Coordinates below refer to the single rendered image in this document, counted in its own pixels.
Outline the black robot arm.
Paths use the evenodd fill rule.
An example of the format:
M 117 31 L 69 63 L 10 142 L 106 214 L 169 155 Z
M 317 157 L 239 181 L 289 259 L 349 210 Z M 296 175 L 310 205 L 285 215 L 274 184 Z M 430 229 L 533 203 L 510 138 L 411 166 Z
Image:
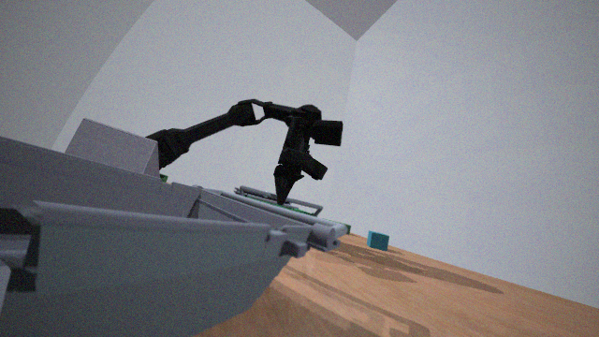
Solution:
M 263 107 L 265 115 L 259 120 L 256 120 L 252 103 Z M 240 101 L 237 105 L 232 106 L 226 114 L 198 125 L 185 129 L 162 129 L 145 138 L 157 140 L 160 170 L 176 161 L 181 154 L 187 153 L 191 144 L 196 141 L 205 139 L 232 125 L 259 125 L 265 119 L 270 118 L 284 122 L 289 126 L 287 136 L 299 136 L 308 140 L 308 142 L 311 137 L 314 139 L 315 144 L 341 146 L 343 122 L 322 120 L 322 111 L 315 105 L 306 104 L 293 108 L 276 105 L 272 102 L 262 102 L 257 99 Z M 322 180 L 328 168 L 314 158 L 313 160 L 313 170 L 305 172 L 304 168 L 303 171 L 317 181 Z

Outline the small blue block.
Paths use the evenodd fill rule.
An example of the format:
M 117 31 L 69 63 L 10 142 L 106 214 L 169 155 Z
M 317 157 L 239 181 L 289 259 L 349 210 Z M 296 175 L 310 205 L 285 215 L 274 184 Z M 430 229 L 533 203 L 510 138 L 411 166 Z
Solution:
M 369 236 L 367 238 L 367 245 L 373 249 L 379 249 L 387 251 L 387 244 L 389 242 L 389 236 L 379 232 L 373 232 L 369 230 Z

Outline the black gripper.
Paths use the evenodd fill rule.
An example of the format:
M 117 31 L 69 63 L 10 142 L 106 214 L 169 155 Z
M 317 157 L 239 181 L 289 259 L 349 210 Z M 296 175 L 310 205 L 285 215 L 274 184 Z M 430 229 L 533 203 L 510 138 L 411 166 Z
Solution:
M 278 205 L 284 205 L 294 183 L 304 177 L 301 175 L 301 171 L 303 169 L 305 172 L 313 170 L 314 160 L 310 154 L 306 154 L 309 148 L 308 140 L 302 137 L 295 135 L 285 137 L 278 161 L 280 165 L 275 168 L 273 173 Z

